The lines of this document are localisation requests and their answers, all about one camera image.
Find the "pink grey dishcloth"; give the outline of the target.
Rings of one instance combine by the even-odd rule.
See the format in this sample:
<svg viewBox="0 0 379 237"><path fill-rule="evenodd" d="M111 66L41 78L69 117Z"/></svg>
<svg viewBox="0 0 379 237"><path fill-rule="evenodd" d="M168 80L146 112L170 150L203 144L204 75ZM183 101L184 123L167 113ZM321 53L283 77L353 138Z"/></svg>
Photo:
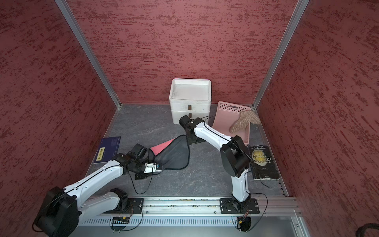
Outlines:
<svg viewBox="0 0 379 237"><path fill-rule="evenodd" d="M150 163L157 163L161 170L185 169L190 159L190 149L185 135L180 135L149 149Z"/></svg>

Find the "beige striped woven dishcloth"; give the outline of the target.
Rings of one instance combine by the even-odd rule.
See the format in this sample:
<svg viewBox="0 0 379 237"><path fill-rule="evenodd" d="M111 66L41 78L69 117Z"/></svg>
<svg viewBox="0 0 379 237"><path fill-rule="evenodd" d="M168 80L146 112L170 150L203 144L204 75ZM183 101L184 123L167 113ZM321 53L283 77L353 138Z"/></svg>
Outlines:
<svg viewBox="0 0 379 237"><path fill-rule="evenodd" d="M240 112L239 119L230 127L229 132L237 133L248 127L251 123L261 124L259 116L252 110L242 111Z"/></svg>

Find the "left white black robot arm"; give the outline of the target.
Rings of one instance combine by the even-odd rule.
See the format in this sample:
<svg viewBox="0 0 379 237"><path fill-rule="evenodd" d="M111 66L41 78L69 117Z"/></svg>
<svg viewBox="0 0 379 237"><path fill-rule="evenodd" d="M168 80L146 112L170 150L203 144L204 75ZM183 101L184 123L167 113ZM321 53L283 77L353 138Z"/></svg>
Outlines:
<svg viewBox="0 0 379 237"><path fill-rule="evenodd" d="M134 207L126 192L115 188L103 196L91 198L99 189L126 173L154 173L160 165L144 160L148 150L137 144L127 154L117 154L104 166L84 179L47 192L32 223L35 232L49 237L68 237L78 224L104 212L133 214Z"/></svg>

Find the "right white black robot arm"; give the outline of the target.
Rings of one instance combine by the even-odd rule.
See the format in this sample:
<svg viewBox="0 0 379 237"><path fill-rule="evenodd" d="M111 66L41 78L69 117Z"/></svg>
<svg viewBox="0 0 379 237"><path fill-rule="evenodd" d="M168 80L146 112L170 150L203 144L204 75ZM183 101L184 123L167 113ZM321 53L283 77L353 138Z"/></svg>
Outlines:
<svg viewBox="0 0 379 237"><path fill-rule="evenodd" d="M212 128L202 118L192 119L184 115L180 118L179 124L186 132L189 145L207 142L219 150L222 165L232 179L231 203L238 210L244 208L249 199L246 174L250 168L251 157L242 138L227 136Z"/></svg>

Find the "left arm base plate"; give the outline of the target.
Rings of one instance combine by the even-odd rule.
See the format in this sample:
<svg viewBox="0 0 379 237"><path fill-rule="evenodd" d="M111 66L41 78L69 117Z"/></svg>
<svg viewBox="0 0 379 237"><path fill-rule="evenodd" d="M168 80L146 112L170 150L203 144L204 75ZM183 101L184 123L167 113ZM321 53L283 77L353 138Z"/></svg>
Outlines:
<svg viewBox="0 0 379 237"><path fill-rule="evenodd" d="M143 198L128 198L119 202L115 212L117 214L140 214L144 204Z"/></svg>

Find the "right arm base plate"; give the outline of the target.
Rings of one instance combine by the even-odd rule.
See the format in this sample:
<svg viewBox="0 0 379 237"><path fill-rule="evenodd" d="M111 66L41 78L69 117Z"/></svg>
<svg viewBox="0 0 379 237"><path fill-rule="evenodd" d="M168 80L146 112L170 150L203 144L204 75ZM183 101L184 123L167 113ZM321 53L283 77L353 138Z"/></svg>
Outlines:
<svg viewBox="0 0 379 237"><path fill-rule="evenodd" d="M259 214L258 202L255 198L247 198L243 202L239 202L235 198L221 198L220 211L222 214Z"/></svg>

